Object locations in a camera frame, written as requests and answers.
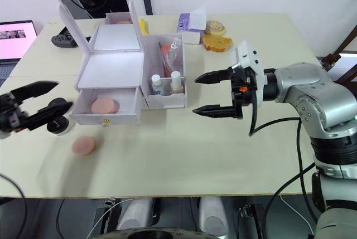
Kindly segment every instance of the open drawer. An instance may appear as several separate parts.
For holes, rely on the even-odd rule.
[[[116,114],[92,114],[92,103],[109,97],[119,104]],[[113,89],[82,89],[70,115],[80,125],[139,124],[143,96],[138,87]]]

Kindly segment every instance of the mirror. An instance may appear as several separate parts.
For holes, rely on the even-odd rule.
[[[68,9],[85,37],[92,36],[97,26],[94,51],[139,50],[127,0],[60,0]],[[106,17],[106,13],[118,13]]]

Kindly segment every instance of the pink makeup sponge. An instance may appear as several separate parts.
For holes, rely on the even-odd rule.
[[[93,114],[115,114],[118,110],[117,103],[109,97],[96,99],[91,105]]]
[[[95,150],[95,139],[81,136],[72,144],[72,152],[78,155],[89,155]]]

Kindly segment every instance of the laptop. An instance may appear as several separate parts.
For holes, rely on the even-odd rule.
[[[0,23],[0,86],[36,37],[31,20]]]

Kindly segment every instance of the yellow object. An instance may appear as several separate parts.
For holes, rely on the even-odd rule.
[[[218,21],[208,21],[206,23],[205,33],[207,35],[217,35],[222,36],[225,33],[225,27],[221,22]]]
[[[148,32],[146,31],[146,23],[145,23],[144,19],[139,20],[139,25],[140,25],[140,29],[141,29],[141,32],[143,33],[143,35],[148,35]]]
[[[204,35],[202,45],[208,51],[224,52],[232,44],[232,39],[229,37],[221,37],[217,35]]]

